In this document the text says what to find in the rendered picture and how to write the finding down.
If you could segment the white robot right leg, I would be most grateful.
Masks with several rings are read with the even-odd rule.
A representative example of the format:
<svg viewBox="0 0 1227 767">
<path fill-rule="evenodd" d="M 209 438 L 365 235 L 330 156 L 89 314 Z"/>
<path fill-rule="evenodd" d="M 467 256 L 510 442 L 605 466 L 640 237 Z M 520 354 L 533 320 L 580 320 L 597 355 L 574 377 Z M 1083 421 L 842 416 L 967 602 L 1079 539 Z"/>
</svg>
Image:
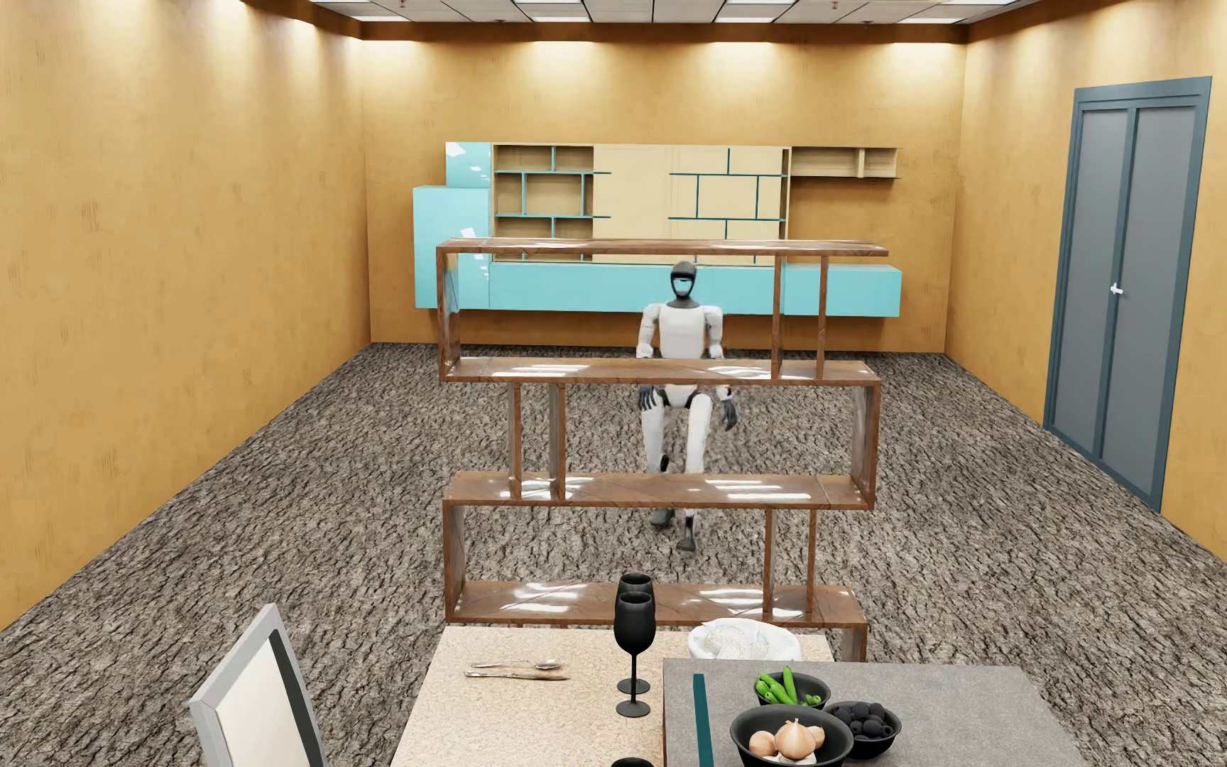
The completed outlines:
<svg viewBox="0 0 1227 767">
<path fill-rule="evenodd" d="M 670 466 L 670 458 L 663 449 L 663 431 L 665 414 L 667 414 L 667 405 L 661 407 L 661 410 L 649 410 L 649 412 L 639 411 L 639 414 L 642 422 L 643 450 L 645 450 L 645 466 L 649 472 L 663 475 L 667 472 L 667 468 Z"/>
</svg>

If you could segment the white robot leg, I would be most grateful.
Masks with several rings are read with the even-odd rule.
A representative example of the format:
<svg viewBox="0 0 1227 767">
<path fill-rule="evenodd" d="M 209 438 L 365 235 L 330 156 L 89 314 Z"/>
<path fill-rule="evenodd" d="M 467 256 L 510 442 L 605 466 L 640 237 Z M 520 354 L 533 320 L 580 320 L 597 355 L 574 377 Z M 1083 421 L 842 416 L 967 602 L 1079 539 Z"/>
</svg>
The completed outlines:
<svg viewBox="0 0 1227 767">
<path fill-rule="evenodd" d="M 665 414 L 667 414 L 667 405 L 661 407 L 661 410 L 649 410 L 649 412 L 639 411 L 639 414 L 642 422 L 643 450 L 645 450 L 645 466 L 649 472 L 663 475 L 667 472 L 667 468 L 670 466 L 670 458 L 663 449 L 663 431 Z"/>
<path fill-rule="evenodd" d="M 687 410 L 687 441 L 686 441 L 686 475 L 699 475 L 704 472 L 704 453 L 707 445 L 707 431 L 710 420 L 710 398 L 697 388 L 677 387 L 672 388 L 676 396 L 685 395 L 683 407 Z M 694 538 L 694 514 L 697 511 L 690 508 L 685 511 L 685 533 L 679 542 L 679 549 L 694 551 L 697 538 Z"/>
</svg>

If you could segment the white robot left leg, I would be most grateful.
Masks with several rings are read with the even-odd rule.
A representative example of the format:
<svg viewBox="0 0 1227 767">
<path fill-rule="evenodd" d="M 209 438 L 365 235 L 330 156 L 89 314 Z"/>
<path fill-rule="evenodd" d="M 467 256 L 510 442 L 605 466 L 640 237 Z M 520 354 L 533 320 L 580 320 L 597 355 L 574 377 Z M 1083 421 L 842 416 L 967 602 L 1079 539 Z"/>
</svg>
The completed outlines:
<svg viewBox="0 0 1227 767">
<path fill-rule="evenodd" d="M 686 441 L 686 475 L 699 475 L 704 472 L 704 453 L 707 445 L 707 431 L 710 420 L 710 398 L 697 388 L 677 387 L 672 388 L 676 396 L 685 395 L 683 407 L 687 410 L 687 441 Z M 697 538 L 694 538 L 694 514 L 697 511 L 690 508 L 685 511 L 685 533 L 679 542 L 679 549 L 694 551 Z"/>
</svg>

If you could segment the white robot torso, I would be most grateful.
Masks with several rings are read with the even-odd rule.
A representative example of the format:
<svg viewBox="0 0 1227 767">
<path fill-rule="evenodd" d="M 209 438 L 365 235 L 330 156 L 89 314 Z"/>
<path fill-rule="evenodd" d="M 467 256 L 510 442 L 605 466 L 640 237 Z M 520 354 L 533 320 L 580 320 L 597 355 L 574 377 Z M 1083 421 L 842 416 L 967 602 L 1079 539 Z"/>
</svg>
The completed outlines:
<svg viewBox="0 0 1227 767">
<path fill-rule="evenodd" d="M 702 306 L 675 308 L 665 304 L 658 318 L 660 351 L 664 360 L 701 360 L 707 356 L 707 325 Z M 683 407 L 685 395 L 664 387 L 667 407 Z"/>
</svg>

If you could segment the brown wooden zigzag shelf unit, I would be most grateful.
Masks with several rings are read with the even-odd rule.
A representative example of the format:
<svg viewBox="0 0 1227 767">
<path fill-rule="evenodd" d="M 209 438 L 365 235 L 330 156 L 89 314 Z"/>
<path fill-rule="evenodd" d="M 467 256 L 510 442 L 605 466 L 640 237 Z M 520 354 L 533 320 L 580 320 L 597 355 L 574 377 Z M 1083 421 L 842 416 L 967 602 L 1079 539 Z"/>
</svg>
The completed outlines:
<svg viewBox="0 0 1227 767">
<path fill-rule="evenodd" d="M 775 256 L 771 360 L 633 360 L 633 357 L 466 357 L 455 323 L 454 283 L 461 254 L 672 254 Z M 817 256 L 818 352 L 782 358 L 782 268 L 787 256 Z M 825 357 L 827 274 L 834 256 L 888 255 L 872 241 L 533 239 L 450 237 L 436 245 L 439 378 L 499 382 L 508 388 L 503 472 L 458 472 L 442 498 L 442 587 L 452 623 L 612 625 L 615 582 L 469 582 L 465 514 L 486 508 L 672 508 L 763 512 L 760 585 L 656 582 L 656 623 L 760 619 L 791 630 L 852 632 L 848 659 L 867 659 L 867 619 L 855 592 L 815 579 L 818 512 L 876 504 L 880 376 L 858 360 Z M 854 391 L 849 469 L 843 475 L 571 474 L 566 393 L 577 385 L 832 387 Z"/>
</svg>

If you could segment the white plate of rice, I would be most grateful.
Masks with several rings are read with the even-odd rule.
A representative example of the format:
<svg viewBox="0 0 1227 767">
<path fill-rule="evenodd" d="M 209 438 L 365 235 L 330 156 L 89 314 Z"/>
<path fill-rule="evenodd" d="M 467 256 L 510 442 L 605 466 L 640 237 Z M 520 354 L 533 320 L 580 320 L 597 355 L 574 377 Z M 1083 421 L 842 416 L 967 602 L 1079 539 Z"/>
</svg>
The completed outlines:
<svg viewBox="0 0 1227 767">
<path fill-rule="evenodd" d="M 712 619 L 687 639 L 699 659 L 802 660 L 802 643 L 790 631 L 757 619 Z"/>
</svg>

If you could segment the large yellow onion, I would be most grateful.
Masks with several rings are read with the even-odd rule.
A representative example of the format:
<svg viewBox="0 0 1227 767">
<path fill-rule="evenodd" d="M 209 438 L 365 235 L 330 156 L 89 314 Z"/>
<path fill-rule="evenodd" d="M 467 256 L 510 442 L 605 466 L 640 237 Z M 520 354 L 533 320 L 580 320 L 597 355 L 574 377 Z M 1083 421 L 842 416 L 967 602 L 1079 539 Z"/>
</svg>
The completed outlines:
<svg viewBox="0 0 1227 767">
<path fill-rule="evenodd" d="M 825 742 L 825 734 L 818 736 L 812 731 L 812 727 L 805 727 L 798 718 L 783 724 L 775 733 L 775 758 L 787 763 L 815 763 L 814 754 L 817 752 L 818 744 Z"/>
</svg>

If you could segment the black bowl with onions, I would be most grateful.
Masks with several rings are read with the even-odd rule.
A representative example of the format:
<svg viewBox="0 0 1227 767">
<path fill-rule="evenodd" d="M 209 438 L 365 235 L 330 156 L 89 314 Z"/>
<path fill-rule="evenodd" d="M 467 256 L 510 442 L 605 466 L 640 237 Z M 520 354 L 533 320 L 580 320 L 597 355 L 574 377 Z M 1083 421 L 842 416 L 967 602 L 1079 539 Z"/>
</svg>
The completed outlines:
<svg viewBox="0 0 1227 767">
<path fill-rule="evenodd" d="M 775 734 L 783 724 L 795 718 L 805 727 L 822 727 L 827 733 L 825 745 L 814 754 L 815 763 L 811 763 L 811 758 L 809 763 L 787 763 L 777 758 L 757 758 L 748 752 L 748 740 L 755 731 L 768 730 Z M 805 706 L 771 704 L 744 711 L 729 727 L 729 734 L 737 746 L 739 761 L 744 767 L 840 767 L 855 742 L 852 731 L 838 719 L 825 711 Z"/>
</svg>

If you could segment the black bowl with dark berries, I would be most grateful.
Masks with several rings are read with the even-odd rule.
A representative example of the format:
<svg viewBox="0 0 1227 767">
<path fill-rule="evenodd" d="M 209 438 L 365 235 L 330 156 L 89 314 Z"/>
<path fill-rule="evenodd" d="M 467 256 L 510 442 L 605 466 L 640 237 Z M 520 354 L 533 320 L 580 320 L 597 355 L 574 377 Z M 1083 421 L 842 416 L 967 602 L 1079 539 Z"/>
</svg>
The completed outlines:
<svg viewBox="0 0 1227 767">
<path fill-rule="evenodd" d="M 825 712 L 827 714 L 829 714 L 829 711 L 828 711 L 829 707 L 833 707 L 837 703 L 827 704 L 825 707 Z M 901 722 L 899 722 L 898 717 L 894 715 L 893 711 L 891 711 L 888 707 L 885 707 L 885 708 L 890 712 L 890 723 L 893 724 L 893 727 L 894 727 L 894 733 L 892 734 L 892 736 L 890 736 L 890 739 L 870 741 L 870 740 L 858 740 L 852 734 L 852 736 L 854 736 L 855 742 L 854 742 L 854 746 L 852 746 L 852 752 L 849 752 L 849 758 L 858 758 L 858 760 L 877 758 L 879 755 L 882 755 L 883 752 L 886 752 L 893 745 L 894 736 L 897 736 L 897 734 L 901 731 Z"/>
</svg>

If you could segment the grey table mat teal stripe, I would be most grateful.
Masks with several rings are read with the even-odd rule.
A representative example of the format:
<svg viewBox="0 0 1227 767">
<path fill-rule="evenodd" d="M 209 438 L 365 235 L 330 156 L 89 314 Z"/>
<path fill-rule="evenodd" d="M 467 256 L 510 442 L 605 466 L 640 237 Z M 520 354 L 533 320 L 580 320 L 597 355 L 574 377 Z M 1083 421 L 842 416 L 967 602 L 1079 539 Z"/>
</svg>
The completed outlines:
<svg viewBox="0 0 1227 767">
<path fill-rule="evenodd" d="M 796 712 L 760 706 L 755 679 L 782 663 L 667 659 L 661 695 L 667 767 L 701 767 L 697 684 L 710 729 L 714 767 L 784 767 L 747 751 L 751 727 L 734 738 L 736 718 L 751 712 L 764 729 L 777 729 Z M 886 663 L 798 661 L 791 670 L 818 677 L 829 706 L 879 703 L 897 718 L 890 749 L 877 758 L 847 756 L 843 767 L 1085 767 L 1065 727 L 1025 671 L 1015 666 L 886 665 Z"/>
</svg>

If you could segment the grey-blue double door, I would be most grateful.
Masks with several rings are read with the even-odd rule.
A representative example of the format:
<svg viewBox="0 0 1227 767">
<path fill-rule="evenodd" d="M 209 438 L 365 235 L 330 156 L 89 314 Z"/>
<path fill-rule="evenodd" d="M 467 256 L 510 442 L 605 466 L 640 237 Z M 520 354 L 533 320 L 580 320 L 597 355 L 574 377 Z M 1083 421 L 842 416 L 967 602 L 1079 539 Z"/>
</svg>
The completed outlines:
<svg viewBox="0 0 1227 767">
<path fill-rule="evenodd" d="M 1153 80 L 1071 103 L 1043 422 L 1156 512 L 1211 90 Z"/>
</svg>

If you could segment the turquoise and beige wall cabinet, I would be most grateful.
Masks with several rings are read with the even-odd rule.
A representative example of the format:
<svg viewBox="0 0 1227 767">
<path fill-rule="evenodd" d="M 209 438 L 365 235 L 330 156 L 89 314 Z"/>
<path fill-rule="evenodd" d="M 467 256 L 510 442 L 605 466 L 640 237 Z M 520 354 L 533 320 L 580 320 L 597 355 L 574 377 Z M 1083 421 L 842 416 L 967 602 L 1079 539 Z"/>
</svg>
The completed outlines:
<svg viewBox="0 0 1227 767">
<path fill-rule="evenodd" d="M 787 146 L 445 144 L 445 183 L 413 189 L 415 303 L 436 308 L 452 237 L 756 241 L 790 237 Z M 667 254 L 465 253 L 465 310 L 640 312 L 670 297 Z"/>
</svg>

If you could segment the open wooden wall shelf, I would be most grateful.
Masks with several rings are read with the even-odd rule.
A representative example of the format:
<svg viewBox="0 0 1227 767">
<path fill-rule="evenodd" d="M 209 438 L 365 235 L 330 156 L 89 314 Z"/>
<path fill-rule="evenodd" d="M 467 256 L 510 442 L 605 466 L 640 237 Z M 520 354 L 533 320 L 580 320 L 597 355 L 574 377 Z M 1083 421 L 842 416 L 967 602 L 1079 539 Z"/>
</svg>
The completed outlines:
<svg viewBox="0 0 1227 767">
<path fill-rule="evenodd" d="M 897 148 L 796 146 L 790 151 L 794 178 L 897 179 Z"/>
</svg>

